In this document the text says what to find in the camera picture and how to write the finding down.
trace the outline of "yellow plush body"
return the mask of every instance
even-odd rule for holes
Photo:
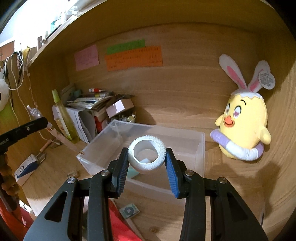
[[[224,113],[215,122],[216,126],[220,126],[220,131],[225,136],[235,144],[248,149],[255,147],[259,141],[262,141],[264,144],[271,142],[271,136],[266,129],[266,105],[263,99],[255,94],[251,95],[251,97],[242,97],[239,93],[232,95],[228,100]],[[235,108],[237,110],[241,108],[236,118],[234,116]],[[235,158],[221,145],[219,146],[227,157]]]

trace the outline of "sticky note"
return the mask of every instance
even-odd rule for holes
[[[108,71],[122,70],[131,67],[163,66],[160,46],[123,51],[105,55]]]
[[[96,45],[92,45],[74,54],[76,71],[88,69],[100,64]]]
[[[107,54],[114,54],[114,53],[127,51],[131,49],[144,48],[145,46],[146,45],[145,45],[144,39],[122,43],[122,44],[116,44],[107,48]]]

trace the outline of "yellow chick plush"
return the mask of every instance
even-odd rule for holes
[[[224,113],[215,122],[220,128],[212,131],[211,137],[227,157],[256,160],[263,153],[263,143],[268,145],[271,142],[266,128],[266,105],[257,93],[262,88],[258,76],[261,72],[270,73],[269,65],[266,61],[260,61],[247,87],[233,59],[221,55],[219,64],[239,89],[231,94]]]

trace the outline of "round tag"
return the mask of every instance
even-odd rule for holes
[[[262,70],[258,75],[259,83],[261,86],[265,89],[271,90],[274,88],[276,81],[274,79],[274,76],[267,72]]]

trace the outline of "orange sticky note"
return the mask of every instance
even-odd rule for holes
[[[100,64],[96,45],[92,45],[74,54],[76,71],[88,69]]]
[[[163,66],[160,46],[150,46],[105,55],[105,60],[108,71],[131,67]]]

